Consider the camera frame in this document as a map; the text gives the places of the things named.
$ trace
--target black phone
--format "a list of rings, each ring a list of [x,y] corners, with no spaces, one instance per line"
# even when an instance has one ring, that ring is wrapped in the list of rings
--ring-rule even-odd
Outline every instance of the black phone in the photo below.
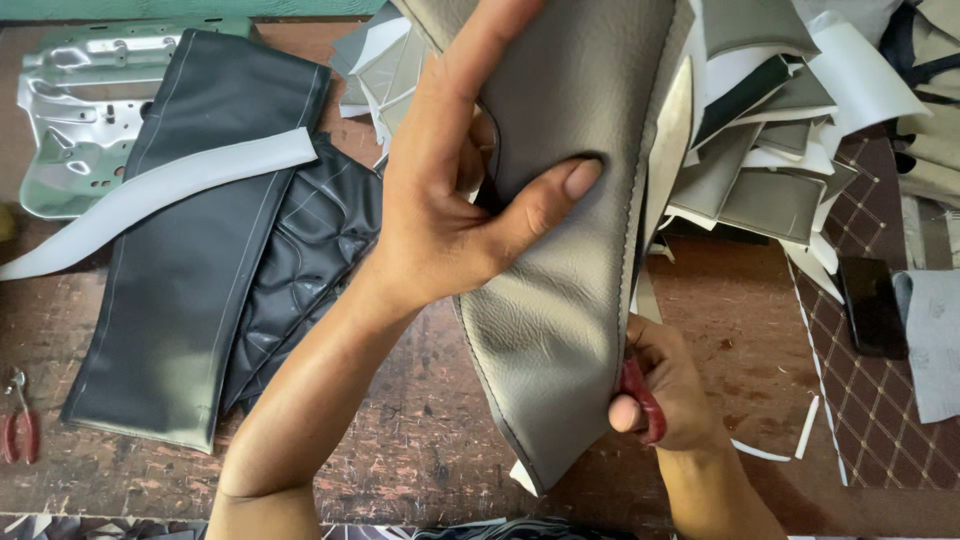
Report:
[[[887,263],[840,257],[839,276],[855,349],[862,355],[906,360],[906,331]]]

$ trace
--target hand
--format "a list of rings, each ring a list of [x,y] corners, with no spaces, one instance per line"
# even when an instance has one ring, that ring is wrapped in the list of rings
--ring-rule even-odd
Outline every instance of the hand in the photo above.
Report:
[[[666,435],[658,447],[667,451],[695,451],[729,444],[729,437],[707,402],[700,375],[679,331],[638,315],[627,322],[627,348],[666,416]],[[610,423],[620,432],[646,428],[647,421],[634,398],[621,394],[610,405]]]
[[[474,120],[481,85],[544,0],[482,0],[446,52],[423,69],[391,144],[383,228],[365,268],[404,309],[471,291],[556,227],[596,182],[597,160],[568,160],[534,179],[500,215],[461,190],[482,180]]]

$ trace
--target white chalk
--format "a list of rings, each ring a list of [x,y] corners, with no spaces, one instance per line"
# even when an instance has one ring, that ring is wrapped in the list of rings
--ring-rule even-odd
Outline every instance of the white chalk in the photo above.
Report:
[[[804,458],[806,452],[806,443],[810,440],[810,431],[813,430],[813,420],[817,417],[817,409],[820,408],[820,396],[813,396],[813,403],[810,404],[810,410],[806,412],[806,423],[804,423],[804,432],[800,435],[800,443],[797,444],[797,453],[794,457]]]

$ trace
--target diamond quilted fabric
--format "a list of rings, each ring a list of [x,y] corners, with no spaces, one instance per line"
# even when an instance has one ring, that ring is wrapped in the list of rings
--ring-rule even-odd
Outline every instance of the diamond quilted fabric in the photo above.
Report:
[[[311,316],[319,320],[380,233],[380,178],[337,150],[327,134],[314,148],[319,159],[294,175],[253,278],[224,380],[224,412],[251,381],[263,391],[269,376],[258,377],[258,370],[272,357],[270,376],[278,369],[306,334],[295,330]],[[279,351],[284,344],[289,350]]]
[[[860,176],[824,226],[841,256],[906,266],[900,190],[889,141],[877,131],[844,139],[837,160]],[[844,485],[960,490],[960,419],[922,425],[905,361],[859,354],[846,312],[790,266],[826,398]]]

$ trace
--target wooden table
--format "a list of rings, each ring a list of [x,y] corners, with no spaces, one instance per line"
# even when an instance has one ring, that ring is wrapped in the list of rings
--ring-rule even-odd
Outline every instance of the wooden table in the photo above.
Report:
[[[274,47],[326,62],[330,41],[354,27],[259,29]],[[0,35],[0,201],[8,204],[34,152],[26,115],[14,105],[19,59],[42,32],[9,28]],[[370,165],[380,152],[372,126],[340,119],[343,86],[335,77],[322,128]],[[21,236],[0,244],[0,260],[32,249],[58,228],[18,217]],[[676,264],[650,261],[654,288],[664,321],[684,329],[709,398],[733,437],[793,454],[808,392],[819,383],[781,249],[695,240],[672,247]],[[237,415],[222,421],[214,456],[57,420],[97,321],[107,261],[104,251],[74,273],[0,283],[0,368],[26,370],[43,434],[39,463],[0,465],[0,512],[205,519]],[[559,515],[607,528],[663,532],[670,526],[656,457],[631,437],[604,437],[539,500],[508,478],[514,461],[452,304],[439,302],[400,339],[317,475],[320,519],[448,526]],[[803,461],[745,456],[743,462],[791,533],[960,537],[960,493],[844,488],[822,409]]]

